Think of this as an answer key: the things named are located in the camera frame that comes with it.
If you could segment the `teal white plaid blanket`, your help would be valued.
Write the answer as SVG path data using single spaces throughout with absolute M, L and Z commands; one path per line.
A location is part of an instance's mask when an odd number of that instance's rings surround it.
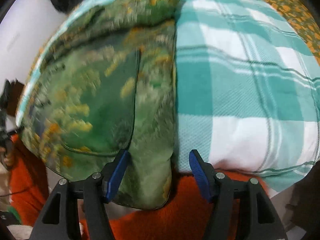
M 113 1 L 84 0 L 49 42 Z M 302 180 L 319 160 L 319 65 L 303 39 L 263 0 L 180 0 L 175 21 L 171 174 L 189 172 L 196 149 L 215 168 L 262 178 L 271 196 Z

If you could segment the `orange floral green bedspread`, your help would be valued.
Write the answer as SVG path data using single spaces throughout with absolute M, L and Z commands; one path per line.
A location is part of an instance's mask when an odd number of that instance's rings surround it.
M 319 26 L 301 0 L 263 0 L 271 5 L 304 40 L 319 62 Z

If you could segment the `orange red fleece garment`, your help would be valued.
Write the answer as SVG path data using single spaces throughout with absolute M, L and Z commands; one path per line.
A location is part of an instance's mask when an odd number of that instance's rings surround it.
M 11 171 L 11 205 L 22 225 L 34 226 L 48 196 L 43 162 L 14 136 Z M 110 221 L 116 239 L 201 239 L 212 204 L 202 198 L 192 176 L 179 176 L 176 193 L 158 210 L 136 211 Z

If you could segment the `green landscape print jacket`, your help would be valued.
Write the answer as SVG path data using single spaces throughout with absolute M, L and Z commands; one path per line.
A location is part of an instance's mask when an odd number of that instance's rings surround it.
M 131 158 L 117 204 L 157 209 L 168 199 L 175 140 L 176 21 L 180 0 L 96 5 L 54 37 L 23 110 L 21 140 L 71 181 Z

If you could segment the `dark brown wooden drawer cabinet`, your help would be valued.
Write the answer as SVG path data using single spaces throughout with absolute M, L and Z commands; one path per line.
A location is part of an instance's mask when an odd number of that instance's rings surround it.
M 16 111 L 18 107 L 18 103 L 20 101 L 21 94 L 24 89 L 24 84 L 18 80 L 12 80 L 10 82 L 9 88 L 9 98 L 7 105 L 7 114 L 9 116 L 15 117 Z

